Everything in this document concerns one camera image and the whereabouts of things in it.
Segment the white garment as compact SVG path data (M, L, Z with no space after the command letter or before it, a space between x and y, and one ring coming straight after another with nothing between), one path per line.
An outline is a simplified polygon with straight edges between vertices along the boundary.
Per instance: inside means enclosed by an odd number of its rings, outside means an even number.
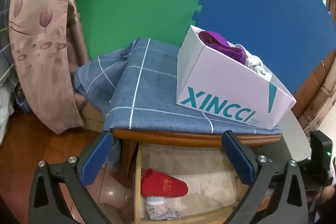
M241 49L245 53L246 55L245 66L246 67L253 70L255 73L257 73L260 77L262 77L266 81L268 82L271 81L272 73L267 72L264 69L264 64L258 56L253 55L252 53L248 52L241 44L235 44L235 47Z

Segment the purple bra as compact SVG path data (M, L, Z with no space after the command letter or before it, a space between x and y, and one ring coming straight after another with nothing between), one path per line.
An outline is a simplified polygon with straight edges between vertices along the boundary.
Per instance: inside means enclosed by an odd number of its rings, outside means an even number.
M245 51L241 48L230 46L221 34L214 31L201 31L198 36L208 47L223 53L243 65L245 64L247 59Z

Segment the open wooden drawer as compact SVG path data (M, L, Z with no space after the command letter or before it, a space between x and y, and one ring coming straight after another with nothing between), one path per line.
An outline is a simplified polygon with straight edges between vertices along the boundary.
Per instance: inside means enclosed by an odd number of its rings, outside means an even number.
M148 168L182 180L189 188L187 195L166 201L181 216L174 223L224 223L248 190L219 148L141 143L134 174L134 223L152 223L141 196L141 176Z

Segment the red rolled underwear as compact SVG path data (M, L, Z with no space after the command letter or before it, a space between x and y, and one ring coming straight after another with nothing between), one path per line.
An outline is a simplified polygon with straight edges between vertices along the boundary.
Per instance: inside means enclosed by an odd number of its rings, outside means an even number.
M185 196L188 192L189 188L184 181L151 168L146 169L141 177L141 194L144 197L175 198Z

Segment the white floral small underwear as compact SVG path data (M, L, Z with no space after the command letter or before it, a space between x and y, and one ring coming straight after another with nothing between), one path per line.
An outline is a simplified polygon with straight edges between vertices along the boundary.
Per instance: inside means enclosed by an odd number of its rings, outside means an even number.
M149 218L153 221L171 221L180 218L177 211L167 206L165 197L147 196L145 208Z

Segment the grey white box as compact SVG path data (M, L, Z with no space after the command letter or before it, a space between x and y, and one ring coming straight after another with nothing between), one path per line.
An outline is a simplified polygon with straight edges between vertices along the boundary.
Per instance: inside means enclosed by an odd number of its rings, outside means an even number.
M282 136L277 143L256 149L256 155L264 155L273 162L303 161L311 156L310 143L294 114L289 111L278 122Z

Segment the white XINCCI shoe box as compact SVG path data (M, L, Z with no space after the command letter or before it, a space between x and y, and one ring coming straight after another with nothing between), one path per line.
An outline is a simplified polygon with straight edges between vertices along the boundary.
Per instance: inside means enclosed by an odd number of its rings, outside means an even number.
M271 130L296 100L276 77L263 79L205 45L189 26L177 57L177 105Z

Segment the wooden nightstand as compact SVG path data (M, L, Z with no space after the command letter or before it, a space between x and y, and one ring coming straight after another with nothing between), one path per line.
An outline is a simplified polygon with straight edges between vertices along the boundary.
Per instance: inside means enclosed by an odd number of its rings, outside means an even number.
M129 176L133 158L139 143L169 145L175 147L219 148L222 146L220 134L196 134L167 131L112 129L114 137L122 139L121 169Z

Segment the blue checked cloth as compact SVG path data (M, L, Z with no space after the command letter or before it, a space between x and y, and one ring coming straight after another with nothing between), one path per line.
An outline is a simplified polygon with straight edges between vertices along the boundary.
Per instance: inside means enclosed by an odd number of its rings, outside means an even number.
M280 134L176 104L179 47L139 38L99 56L74 74L74 86L104 115L103 129L192 134Z

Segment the blue foam mat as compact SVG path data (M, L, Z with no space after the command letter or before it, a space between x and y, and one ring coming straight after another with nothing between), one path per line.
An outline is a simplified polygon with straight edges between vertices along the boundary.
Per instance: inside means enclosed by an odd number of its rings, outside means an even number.
M243 45L292 93L335 48L323 0L199 0L199 28Z

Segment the pink floral curtain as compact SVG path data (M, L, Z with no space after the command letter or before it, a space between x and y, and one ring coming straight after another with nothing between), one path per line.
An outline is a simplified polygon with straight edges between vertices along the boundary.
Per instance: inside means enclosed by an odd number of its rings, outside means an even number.
M81 127L67 51L69 0L11 0L9 40L19 83L53 132Z

